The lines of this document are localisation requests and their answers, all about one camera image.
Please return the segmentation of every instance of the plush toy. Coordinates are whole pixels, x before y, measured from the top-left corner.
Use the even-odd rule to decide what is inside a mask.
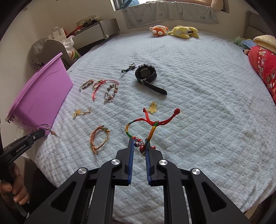
[[[190,36],[199,37],[198,30],[190,26],[176,26],[168,34],[184,39],[189,39]]]
[[[242,44],[242,41],[244,40],[251,40],[251,39],[245,39],[241,38],[240,36],[236,37],[236,39],[233,41],[235,45],[238,45],[239,47],[242,47],[243,49],[249,49],[246,45]]]
[[[249,50],[245,49],[245,50],[243,50],[243,53],[248,56]]]
[[[161,37],[161,36],[168,35],[168,33],[167,33],[168,30],[169,29],[166,26],[162,26],[162,25],[150,27],[150,31],[152,32],[152,34],[155,37]]]

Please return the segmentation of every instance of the orange braided bracelet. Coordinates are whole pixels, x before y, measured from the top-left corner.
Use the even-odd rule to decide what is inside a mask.
[[[107,132],[107,137],[106,137],[105,141],[99,147],[96,148],[95,144],[94,144],[94,138],[95,138],[95,134],[98,130],[104,130],[105,132]],[[101,148],[107,142],[107,140],[109,138],[109,134],[110,134],[109,129],[104,127],[104,125],[97,127],[96,130],[92,132],[91,137],[90,137],[90,143],[91,143],[92,150],[94,153],[96,153],[96,155],[98,154],[98,152],[96,150]]]

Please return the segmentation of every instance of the headboard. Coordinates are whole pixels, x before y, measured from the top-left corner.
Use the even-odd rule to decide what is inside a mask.
[[[273,36],[272,31],[260,15],[247,11],[244,38],[253,40],[255,37],[265,34]]]

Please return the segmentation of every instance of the plastic bag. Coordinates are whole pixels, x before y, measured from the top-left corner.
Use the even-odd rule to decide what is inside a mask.
[[[81,55],[77,52],[77,50],[75,48],[73,48],[73,46],[74,46],[74,41],[72,39],[73,37],[74,36],[68,37],[66,40],[64,40],[62,42],[62,44],[65,46],[67,54],[69,55],[71,60],[73,62],[75,62],[76,60],[78,60],[81,57]]]

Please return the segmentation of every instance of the finger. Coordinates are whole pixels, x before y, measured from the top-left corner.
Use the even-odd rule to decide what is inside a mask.
[[[12,186],[10,183],[7,182],[1,182],[0,183],[0,193],[1,195],[9,193],[12,191]]]
[[[22,175],[19,175],[16,177],[16,179],[14,180],[14,184],[12,185],[12,193],[16,195],[21,189],[22,185],[23,185],[23,177]]]
[[[20,174],[20,169],[19,169],[18,165],[16,165],[16,164],[14,164],[14,174],[16,176],[19,176],[19,174]]]
[[[18,176],[16,173],[15,173],[15,169],[16,169],[16,164],[15,163],[12,163],[8,168],[9,168],[9,172],[12,176],[12,179],[15,179],[16,176]]]
[[[27,193],[27,195],[19,202],[20,205],[25,205],[30,199],[29,194]]]
[[[25,196],[27,195],[27,189],[26,187],[23,185],[19,192],[14,196],[14,201],[17,203],[17,202],[20,202],[23,198],[25,198]]]

